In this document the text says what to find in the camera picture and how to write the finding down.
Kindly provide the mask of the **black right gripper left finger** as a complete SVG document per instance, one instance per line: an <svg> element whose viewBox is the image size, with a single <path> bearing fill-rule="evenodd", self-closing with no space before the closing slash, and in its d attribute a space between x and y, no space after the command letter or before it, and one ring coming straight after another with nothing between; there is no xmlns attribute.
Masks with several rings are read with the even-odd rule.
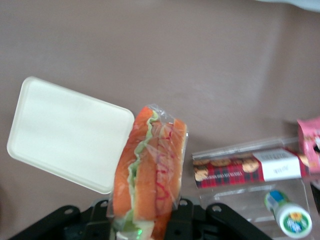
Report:
<svg viewBox="0 0 320 240"><path fill-rule="evenodd" d="M62 206L12 236L11 240L109 240L109 201L102 199L81 212L74 205Z"/></svg>

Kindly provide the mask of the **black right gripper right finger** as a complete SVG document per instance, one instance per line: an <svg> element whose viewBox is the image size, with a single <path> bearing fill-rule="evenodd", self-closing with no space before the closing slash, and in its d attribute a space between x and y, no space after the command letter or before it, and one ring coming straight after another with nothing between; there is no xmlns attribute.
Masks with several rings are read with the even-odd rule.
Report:
<svg viewBox="0 0 320 240"><path fill-rule="evenodd" d="M224 203L213 203L203 209L182 198L167 224L166 239L270 240L271 237Z"/></svg>

